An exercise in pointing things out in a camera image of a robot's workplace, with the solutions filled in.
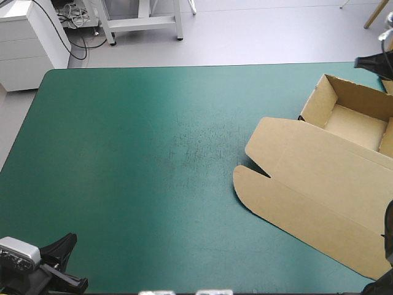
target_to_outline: white cabinet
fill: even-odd
[[[50,0],[36,0],[71,45]],[[67,68],[69,52],[41,8],[15,0],[0,8],[0,83],[7,91],[35,89],[51,69]]]

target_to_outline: green table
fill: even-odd
[[[360,291],[232,186],[260,118],[297,118],[323,73],[379,88],[352,63],[49,72],[0,174],[0,235],[77,233],[68,271],[89,292]]]

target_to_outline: cardboard flap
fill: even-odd
[[[377,279],[391,268],[383,237],[319,202],[244,166],[235,168],[233,184],[253,213],[356,272]]]
[[[326,75],[323,75],[310,95],[300,115],[315,126],[323,128],[338,97]]]
[[[292,122],[289,119],[264,117],[246,145],[246,154],[268,174],[274,171],[281,152],[296,133],[297,125]]]
[[[380,235],[393,159],[309,123],[264,118],[246,154],[277,183]]]
[[[390,118],[386,127],[381,146],[379,147],[379,152],[389,157],[393,157],[393,118]]]
[[[327,79],[338,96],[338,104],[385,122],[393,117],[393,96],[337,77]]]

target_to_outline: floor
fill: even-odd
[[[119,33],[117,45],[91,50],[83,62],[71,58],[70,68],[255,65],[353,61],[379,53],[377,37],[393,3],[367,30],[363,24],[378,0],[196,0],[190,13],[181,0],[185,38],[174,30]],[[135,0],[107,0],[112,18],[135,15]],[[160,0],[155,13],[173,10],[171,0]],[[103,40],[85,30],[89,45]],[[70,32],[70,38],[77,36]],[[82,55],[81,50],[75,54]],[[0,168],[34,98],[35,91],[6,93],[0,88]]]

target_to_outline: open cardboard box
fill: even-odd
[[[324,75],[300,115],[367,149],[393,157],[393,97]]]
[[[269,178],[237,166],[233,183],[255,214],[370,278],[384,257],[393,199],[393,96],[324,75],[300,115],[263,118],[246,154]]]

